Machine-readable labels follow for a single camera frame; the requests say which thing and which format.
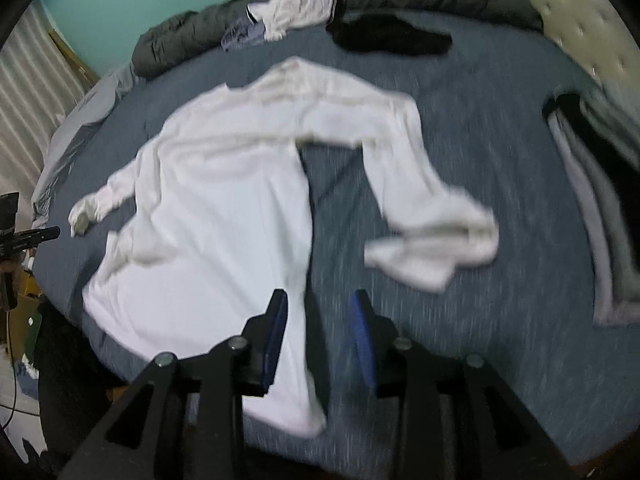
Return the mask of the white long sleeve shirt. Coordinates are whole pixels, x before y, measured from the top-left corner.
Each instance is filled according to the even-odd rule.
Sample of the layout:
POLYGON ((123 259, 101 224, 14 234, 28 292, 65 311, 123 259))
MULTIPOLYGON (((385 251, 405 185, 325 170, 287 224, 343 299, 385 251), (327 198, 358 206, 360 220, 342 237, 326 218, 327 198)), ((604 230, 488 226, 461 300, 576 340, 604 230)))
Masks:
POLYGON ((275 289, 285 290, 288 322, 273 387, 244 408, 312 438, 326 416, 306 364, 312 219, 298 154, 306 141, 362 153, 393 230, 364 246, 367 266, 440 292, 460 266, 497 255, 492 211, 432 167, 416 101, 302 58, 178 108, 127 166, 78 200, 68 223, 81 235, 125 200, 136 204, 107 235, 82 302, 101 330, 143 359, 204 353, 262 313, 275 289))

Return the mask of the stack of folded grey clothes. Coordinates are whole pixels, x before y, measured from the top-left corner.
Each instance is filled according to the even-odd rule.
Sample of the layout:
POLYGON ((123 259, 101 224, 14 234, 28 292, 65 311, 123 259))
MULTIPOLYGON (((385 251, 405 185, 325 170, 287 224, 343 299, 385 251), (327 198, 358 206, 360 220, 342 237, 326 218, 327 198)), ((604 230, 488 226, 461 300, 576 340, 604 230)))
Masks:
POLYGON ((639 92, 555 93, 542 114, 578 200, 591 247, 593 321, 639 322, 639 92))

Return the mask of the white radiator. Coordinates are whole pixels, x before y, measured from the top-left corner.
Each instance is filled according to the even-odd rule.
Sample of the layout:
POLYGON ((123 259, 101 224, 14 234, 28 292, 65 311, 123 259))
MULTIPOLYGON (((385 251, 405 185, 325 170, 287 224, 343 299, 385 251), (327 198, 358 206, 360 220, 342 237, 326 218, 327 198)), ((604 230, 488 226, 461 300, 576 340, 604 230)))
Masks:
POLYGON ((1 49, 1 192, 20 194, 17 229, 32 225, 30 198, 55 130, 86 93, 31 4, 1 49))

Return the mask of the dark blue patterned bedspread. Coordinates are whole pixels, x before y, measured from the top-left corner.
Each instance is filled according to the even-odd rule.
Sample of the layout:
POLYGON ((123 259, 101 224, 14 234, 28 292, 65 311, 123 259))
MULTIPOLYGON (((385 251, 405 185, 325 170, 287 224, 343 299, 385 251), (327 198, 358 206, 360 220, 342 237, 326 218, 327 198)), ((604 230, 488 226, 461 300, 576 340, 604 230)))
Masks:
POLYGON ((246 440, 347 477, 385 476, 396 408, 371 396, 361 379, 349 304, 363 288, 378 312, 431 352, 484 356, 568 461, 585 463, 639 426, 639 330, 592 322, 589 240, 542 116, 548 96, 589 89, 592 79, 536 32, 435 13, 413 13, 410 21, 449 34, 451 50, 440 58, 356 55, 315 27, 273 44, 211 50, 137 84, 77 156, 49 220, 66 226, 73 204, 128 164, 183 103, 220 84, 249 84, 291 56, 407 93, 418 104, 427 154, 442 180, 494 212, 497 258, 459 271, 436 295, 366 268, 363 244, 388 229, 361 155, 304 146, 314 215, 310 368, 328 426, 306 440, 247 419, 246 440))

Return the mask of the light grey bed sheet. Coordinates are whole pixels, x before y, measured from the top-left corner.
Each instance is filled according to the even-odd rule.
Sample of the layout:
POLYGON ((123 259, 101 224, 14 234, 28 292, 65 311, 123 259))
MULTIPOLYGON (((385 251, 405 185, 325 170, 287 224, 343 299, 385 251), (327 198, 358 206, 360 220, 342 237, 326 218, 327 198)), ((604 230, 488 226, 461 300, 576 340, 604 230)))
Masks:
POLYGON ((115 68, 102 77, 63 119, 52 136, 43 170, 30 199, 33 228, 42 228, 47 223, 55 189, 68 177, 75 157, 138 81, 131 62, 115 68))

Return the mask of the black garment on bed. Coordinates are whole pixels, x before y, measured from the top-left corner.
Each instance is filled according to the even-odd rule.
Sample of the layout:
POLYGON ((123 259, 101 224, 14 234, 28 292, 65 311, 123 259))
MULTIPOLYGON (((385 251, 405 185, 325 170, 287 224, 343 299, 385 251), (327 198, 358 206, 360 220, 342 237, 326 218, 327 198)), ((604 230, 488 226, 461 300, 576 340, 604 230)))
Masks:
POLYGON ((431 32, 398 18, 395 14, 362 14, 350 21, 326 26, 334 44, 359 54, 389 53, 418 56, 444 55, 452 46, 449 34, 431 32))

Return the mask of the purple grey crumpled garment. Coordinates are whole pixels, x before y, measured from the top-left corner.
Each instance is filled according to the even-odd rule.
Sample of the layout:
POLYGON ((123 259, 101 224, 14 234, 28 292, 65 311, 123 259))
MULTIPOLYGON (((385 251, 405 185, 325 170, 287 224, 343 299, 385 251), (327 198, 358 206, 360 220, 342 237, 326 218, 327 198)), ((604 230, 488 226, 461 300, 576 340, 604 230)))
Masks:
POLYGON ((265 33, 262 21, 256 22, 248 16, 241 16, 224 32, 220 44, 225 51, 254 47, 265 42, 265 33))

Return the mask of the white crumpled garment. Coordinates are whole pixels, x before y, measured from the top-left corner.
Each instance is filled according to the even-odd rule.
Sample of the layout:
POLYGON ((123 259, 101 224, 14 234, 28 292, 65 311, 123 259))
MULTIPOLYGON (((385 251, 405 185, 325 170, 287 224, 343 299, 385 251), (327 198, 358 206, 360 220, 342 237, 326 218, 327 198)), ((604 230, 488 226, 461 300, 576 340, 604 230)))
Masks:
POLYGON ((290 29, 301 29, 329 21, 337 0, 268 0, 252 2, 247 11, 265 26, 265 40, 277 41, 290 29))

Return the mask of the dark grey rolled duvet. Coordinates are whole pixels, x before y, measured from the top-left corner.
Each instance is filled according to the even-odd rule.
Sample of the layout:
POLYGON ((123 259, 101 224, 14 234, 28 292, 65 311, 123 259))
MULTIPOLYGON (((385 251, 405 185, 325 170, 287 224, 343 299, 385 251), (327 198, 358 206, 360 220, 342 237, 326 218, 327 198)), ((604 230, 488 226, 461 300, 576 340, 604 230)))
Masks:
MULTIPOLYGON (((131 62, 134 72, 149 79, 196 56, 218 48, 224 32, 253 2, 228 0, 200 12, 186 11, 150 28, 141 35, 131 62)), ((509 25, 533 32, 544 31, 544 21, 530 0, 338 0, 341 11, 430 11, 509 25)))

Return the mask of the cream tufted headboard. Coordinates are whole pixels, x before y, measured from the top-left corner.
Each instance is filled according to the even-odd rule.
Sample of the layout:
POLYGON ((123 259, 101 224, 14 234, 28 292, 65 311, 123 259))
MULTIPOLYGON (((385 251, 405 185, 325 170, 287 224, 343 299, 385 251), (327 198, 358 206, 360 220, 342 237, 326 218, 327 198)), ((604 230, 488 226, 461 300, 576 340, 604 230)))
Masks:
POLYGON ((544 34, 596 81, 639 87, 639 46, 612 0, 530 0, 544 34))

